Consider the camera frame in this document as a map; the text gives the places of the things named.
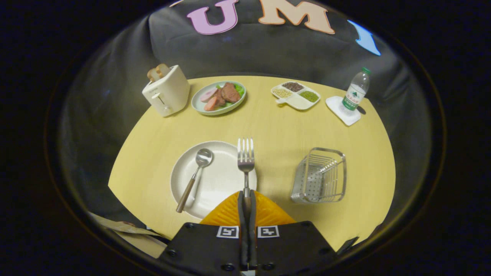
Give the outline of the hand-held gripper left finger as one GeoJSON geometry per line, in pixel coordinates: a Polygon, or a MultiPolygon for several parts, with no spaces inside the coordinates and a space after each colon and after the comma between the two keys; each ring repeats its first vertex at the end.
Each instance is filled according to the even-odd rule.
{"type": "Polygon", "coordinates": [[[239,223],[233,226],[187,222],[158,260],[181,276],[240,276],[247,267],[247,230],[240,205],[243,192],[231,196],[239,223]]]}

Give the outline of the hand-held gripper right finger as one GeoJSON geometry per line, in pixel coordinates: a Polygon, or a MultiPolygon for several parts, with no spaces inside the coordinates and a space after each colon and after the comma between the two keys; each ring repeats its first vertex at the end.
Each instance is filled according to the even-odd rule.
{"type": "Polygon", "coordinates": [[[250,199],[248,261],[256,275],[315,275],[338,258],[313,222],[293,220],[257,191],[250,199]]]}

